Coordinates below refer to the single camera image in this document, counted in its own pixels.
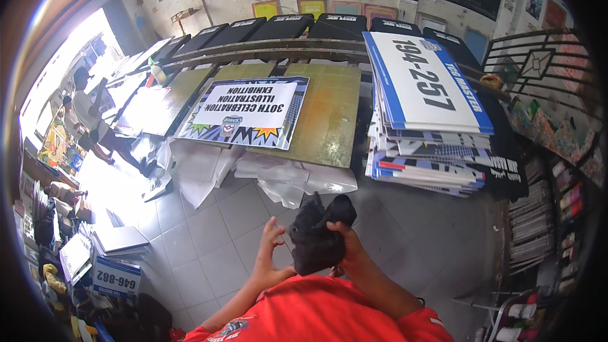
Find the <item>wooden frame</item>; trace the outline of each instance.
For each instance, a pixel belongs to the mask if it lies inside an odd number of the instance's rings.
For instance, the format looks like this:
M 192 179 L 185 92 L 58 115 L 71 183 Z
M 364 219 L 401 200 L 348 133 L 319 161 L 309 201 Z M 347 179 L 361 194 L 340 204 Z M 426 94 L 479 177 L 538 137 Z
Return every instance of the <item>wooden frame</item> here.
M 367 18 L 367 29 L 369 29 L 371 27 L 371 19 L 374 17 L 397 20 L 397 9 L 377 4 L 365 4 L 364 15 Z
M 303 11 L 302 10 L 302 4 L 306 4 L 307 2 L 322 2 L 323 8 L 320 9 L 320 11 Z M 313 14 L 314 15 L 314 19 L 318 19 L 319 15 L 324 14 L 325 12 L 327 12 L 327 0 L 298 0 L 298 10 L 300 11 L 301 14 Z
M 272 6 L 275 8 L 277 13 L 273 13 L 271 15 L 269 11 Z M 251 3 L 251 10 L 254 12 L 254 17 L 265 17 L 267 20 L 270 20 L 272 16 L 281 14 L 281 6 L 278 3 L 278 0 L 267 0 L 265 2 Z
M 358 2 L 344 2 L 342 0 L 332 0 L 331 1 L 331 12 L 334 14 L 337 13 L 343 13 L 343 12 L 336 12 L 336 4 L 345 4 L 345 5 L 350 5 L 350 6 L 357 6 L 359 8 L 358 13 L 356 14 L 349 14 L 349 15 L 362 15 L 363 14 L 363 3 L 358 3 Z

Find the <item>red cloth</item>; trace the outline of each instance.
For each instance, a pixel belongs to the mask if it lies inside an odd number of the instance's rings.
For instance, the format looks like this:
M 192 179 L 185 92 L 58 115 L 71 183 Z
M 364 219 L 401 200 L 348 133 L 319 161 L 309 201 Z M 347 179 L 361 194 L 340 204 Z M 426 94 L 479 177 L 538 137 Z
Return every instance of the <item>red cloth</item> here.
M 453 342 L 431 308 L 395 322 L 371 308 L 351 281 L 318 275 L 285 280 L 222 330 L 210 334 L 199 326 L 184 342 L 225 340 Z

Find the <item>logo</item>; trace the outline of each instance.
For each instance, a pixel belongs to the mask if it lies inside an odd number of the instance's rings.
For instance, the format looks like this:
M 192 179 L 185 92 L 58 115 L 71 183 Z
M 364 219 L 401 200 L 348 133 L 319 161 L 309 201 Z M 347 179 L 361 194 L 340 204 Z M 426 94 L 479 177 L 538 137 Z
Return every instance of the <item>logo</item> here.
M 232 136 L 232 133 L 235 129 L 238 128 L 242 121 L 243 117 L 240 117 L 238 115 L 231 115 L 229 117 L 225 117 L 224 120 L 222 120 L 222 131 L 219 133 L 219 135 Z
M 436 50 L 441 50 L 441 47 L 435 43 L 432 43 L 430 41 L 427 40 L 421 40 L 420 43 L 422 44 L 422 46 L 428 50 L 432 50 L 432 51 L 436 51 Z

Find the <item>plastic bottle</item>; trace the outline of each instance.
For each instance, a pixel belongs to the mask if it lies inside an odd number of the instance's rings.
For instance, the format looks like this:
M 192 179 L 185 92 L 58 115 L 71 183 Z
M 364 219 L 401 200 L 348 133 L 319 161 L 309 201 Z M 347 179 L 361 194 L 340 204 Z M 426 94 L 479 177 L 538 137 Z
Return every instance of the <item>plastic bottle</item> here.
M 152 73 L 156 81 L 160 85 L 163 85 L 167 80 L 167 75 L 165 74 L 165 72 L 162 71 L 162 68 L 158 65 L 157 62 L 154 62 L 152 60 L 152 57 L 148 59 L 148 64 L 150 65 L 150 72 Z

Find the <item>stack of paper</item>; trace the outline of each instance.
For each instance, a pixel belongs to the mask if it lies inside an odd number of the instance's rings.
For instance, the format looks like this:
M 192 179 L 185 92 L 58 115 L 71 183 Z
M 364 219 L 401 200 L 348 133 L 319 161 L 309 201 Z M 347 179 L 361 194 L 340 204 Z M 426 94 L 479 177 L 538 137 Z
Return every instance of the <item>stack of paper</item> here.
M 365 174 L 468 197 L 485 184 L 467 164 L 492 166 L 494 128 L 464 75 L 430 39 L 364 32 L 374 112 Z

